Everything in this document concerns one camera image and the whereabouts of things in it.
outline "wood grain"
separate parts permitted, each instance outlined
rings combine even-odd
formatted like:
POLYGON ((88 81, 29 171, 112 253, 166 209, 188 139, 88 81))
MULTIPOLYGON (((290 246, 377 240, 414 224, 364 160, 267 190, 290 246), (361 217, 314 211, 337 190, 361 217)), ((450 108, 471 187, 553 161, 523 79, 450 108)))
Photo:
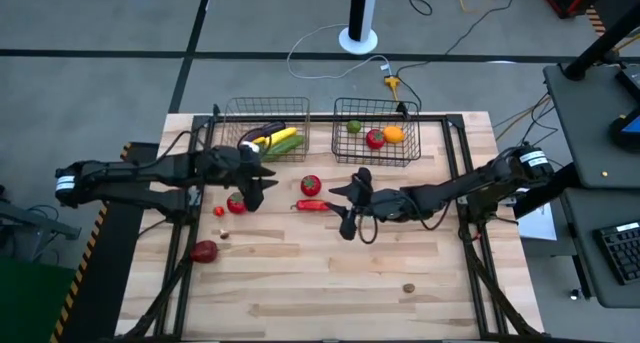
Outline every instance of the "wood grain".
MULTIPOLYGON (((497 149, 489 116, 463 113, 474 166, 495 157, 497 149)), ((193 115, 167 117, 159 152, 176 135, 189 129, 193 115)), ((217 129, 214 142, 218 142, 217 129)), ((453 134, 458 167, 464 172, 460 145, 453 134)), ((462 245, 457 238, 457 215, 450 209, 442 226, 425 231, 419 222, 384 223, 375 244, 342 240, 339 219, 332 213, 290 210, 297 200, 300 179, 322 178, 318 198, 345 204, 329 194, 345 185, 358 166, 339 165, 331 153, 330 124, 314 123, 304 163, 268 163, 279 184, 266 192, 256 213, 215 217, 233 189, 207 187, 198 239, 219 244, 216 262, 195 265, 191 279, 185 339, 441 339, 477 338, 469 279, 462 245), (230 232, 219 239, 219 230, 230 232), (404 284, 416 289, 407 294, 404 284)), ((184 152, 183 137, 172 153, 184 152)), ((422 158, 406 168, 369 167, 374 189, 437 184, 450 178, 439 124, 421 123, 422 158)), ((159 184, 153 189, 164 190, 159 184)), ((433 225, 438 213, 428 224, 433 225)), ((508 209, 499 215, 513 218, 508 209)), ((142 228, 162 217, 146 212, 142 228)), ((364 233, 372 234, 371 222, 364 233)), ((527 321, 542 329, 531 279, 515 225, 494 221, 488 235, 500 286, 527 321)), ((147 232, 136 247, 117 333, 135 324, 160 290, 171 226, 147 232)), ((490 298, 483 290, 487 319, 495 331, 490 298)), ((175 314, 174 292, 167 328, 175 314)))

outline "gray floor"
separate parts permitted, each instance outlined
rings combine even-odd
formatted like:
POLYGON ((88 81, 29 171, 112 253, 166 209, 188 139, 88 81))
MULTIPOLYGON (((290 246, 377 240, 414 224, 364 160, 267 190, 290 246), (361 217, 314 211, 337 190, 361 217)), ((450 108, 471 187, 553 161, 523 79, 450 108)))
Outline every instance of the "gray floor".
MULTIPOLYGON (((374 27, 378 51, 443 53, 478 18, 456 0, 428 0, 422 17, 407 0, 379 0, 374 27)), ((507 0, 492 0, 502 6, 507 0)), ((0 0, 0 48, 182 50, 199 0, 0 0)), ((485 0, 466 0, 483 7, 485 0)), ((348 0, 211 0, 200 50, 287 51, 313 29, 347 21, 348 0)), ((338 30, 305 42, 301 51, 338 52, 338 30)), ((454 51, 459 54, 575 55, 595 39, 584 17, 558 20, 543 0, 514 0, 509 11, 483 21, 454 51)), ((157 142, 180 60, 0 58, 0 182, 19 206, 54 204, 54 170, 80 159, 117 159, 128 141, 157 142)), ((339 74, 353 62, 294 62, 307 75, 339 74)), ((406 63, 392 62, 392 67, 406 63)), ((545 92, 542 65, 433 63, 402 72, 430 111, 489 111, 498 122, 545 92)), ((181 112, 208 112, 234 96, 306 96, 314 111, 337 97, 390 98, 378 63, 339 80, 299 80, 284 62, 193 63, 181 112)), ((414 100, 401 88, 402 98, 414 100)), ((542 120, 558 127, 555 113, 542 120)), ((528 123, 499 142, 517 143, 528 123)), ((535 141, 545 134, 536 129, 535 141)), ((570 161, 559 132, 540 144, 560 163, 570 161)), ((75 242, 56 241, 60 264, 75 267, 96 204, 61 209, 61 219, 83 227, 75 242)), ((545 327, 553 335, 615 342, 637 341, 640 311, 607 310, 572 302, 577 285, 570 260, 528 254, 545 327)), ((44 261, 55 263, 52 255, 44 261)))

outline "keyboard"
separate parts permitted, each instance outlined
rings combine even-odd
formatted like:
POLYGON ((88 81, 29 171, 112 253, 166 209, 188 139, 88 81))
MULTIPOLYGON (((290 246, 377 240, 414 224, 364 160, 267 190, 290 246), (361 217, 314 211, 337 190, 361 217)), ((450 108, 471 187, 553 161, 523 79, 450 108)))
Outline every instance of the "keyboard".
POLYGON ((618 282, 640 282, 640 224, 603 228, 594 235, 618 282))

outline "metal wire basket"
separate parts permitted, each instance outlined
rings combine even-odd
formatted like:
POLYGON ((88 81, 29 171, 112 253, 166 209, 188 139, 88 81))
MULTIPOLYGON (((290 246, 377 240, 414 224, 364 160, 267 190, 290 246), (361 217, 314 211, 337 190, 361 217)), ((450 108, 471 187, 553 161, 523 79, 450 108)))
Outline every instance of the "metal wire basket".
POLYGON ((422 154, 420 123, 413 119, 418 112, 418 105, 413 102, 338 98, 334 105, 331 139, 331 150, 336 160, 338 163, 406 167, 422 154), (351 120, 361 122, 358 133, 347 131, 347 123, 351 120), (367 132, 388 126, 401 128, 404 140, 395 144, 385 143, 380 149, 370 149, 366 143, 367 132))
POLYGON ((221 141, 235 147, 248 131, 271 122, 282 121, 297 128, 304 143, 277 157, 277 162, 304 162, 309 151, 309 99, 304 97, 232 98, 224 113, 221 141))

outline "yellow corn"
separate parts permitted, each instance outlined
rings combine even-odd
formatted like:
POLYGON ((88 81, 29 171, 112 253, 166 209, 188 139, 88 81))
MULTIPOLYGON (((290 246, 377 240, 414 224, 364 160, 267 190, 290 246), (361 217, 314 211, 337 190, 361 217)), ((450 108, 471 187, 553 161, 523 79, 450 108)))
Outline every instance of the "yellow corn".
POLYGON ((253 143, 255 144, 263 143, 265 146, 274 146, 279 142, 281 142, 283 139, 291 137, 292 135, 296 134, 297 131, 298 129, 293 127, 285 128, 281 131, 277 131, 273 133, 271 136, 269 136, 269 138, 265 138, 265 137, 256 138, 253 140, 253 143))

